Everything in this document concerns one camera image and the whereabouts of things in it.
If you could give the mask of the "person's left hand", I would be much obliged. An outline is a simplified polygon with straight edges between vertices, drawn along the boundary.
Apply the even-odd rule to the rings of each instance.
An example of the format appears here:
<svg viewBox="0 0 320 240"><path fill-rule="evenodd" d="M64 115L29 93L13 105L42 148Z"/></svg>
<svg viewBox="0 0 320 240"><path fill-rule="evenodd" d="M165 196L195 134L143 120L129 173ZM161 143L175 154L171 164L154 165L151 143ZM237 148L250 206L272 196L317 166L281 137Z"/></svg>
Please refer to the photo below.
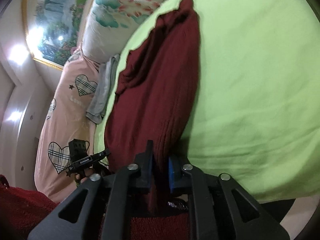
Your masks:
<svg viewBox="0 0 320 240"><path fill-rule="evenodd" d="M87 178L89 178L93 174L93 170L91 168L85 169L80 173L76 173L74 175L74 181L76 186L80 186Z"/></svg>

